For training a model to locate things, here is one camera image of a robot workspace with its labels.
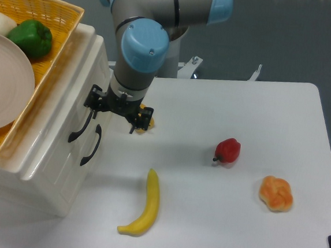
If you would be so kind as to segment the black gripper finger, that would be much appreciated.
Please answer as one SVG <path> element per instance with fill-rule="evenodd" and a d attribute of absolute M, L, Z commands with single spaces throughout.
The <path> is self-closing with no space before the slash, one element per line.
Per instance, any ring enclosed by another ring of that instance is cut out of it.
<path fill-rule="evenodd" d="M 96 119 L 98 112 L 105 112 L 107 108 L 107 93 L 102 91 L 102 88 L 93 84 L 85 101 L 84 107 L 89 108 L 92 113 L 92 118 Z"/>
<path fill-rule="evenodd" d="M 130 124 L 132 125 L 132 127 L 129 133 L 132 134 L 137 128 L 147 131 L 150 120 L 153 117 L 153 113 L 154 109 L 151 107 L 145 107 L 144 109 L 139 107 L 136 112 L 136 115 L 134 115 L 131 119 Z"/>

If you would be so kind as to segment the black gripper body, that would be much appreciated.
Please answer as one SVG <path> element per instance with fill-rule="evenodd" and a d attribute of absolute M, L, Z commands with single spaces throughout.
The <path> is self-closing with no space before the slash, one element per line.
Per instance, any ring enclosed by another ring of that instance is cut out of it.
<path fill-rule="evenodd" d="M 117 95 L 109 86 L 104 110 L 128 119 L 134 119 L 139 113 L 141 103 L 142 99 L 132 101 L 126 94 Z"/>

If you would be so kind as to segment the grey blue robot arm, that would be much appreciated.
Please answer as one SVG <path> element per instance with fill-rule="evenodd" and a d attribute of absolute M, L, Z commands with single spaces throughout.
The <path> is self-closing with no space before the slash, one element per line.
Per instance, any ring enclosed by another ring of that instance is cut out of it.
<path fill-rule="evenodd" d="M 113 112 L 132 129 L 147 130 L 153 108 L 140 104 L 170 45 L 168 31 L 230 18 L 234 0 L 100 0 L 110 7 L 118 59 L 106 91 L 93 85 L 84 103 L 93 113 Z"/>

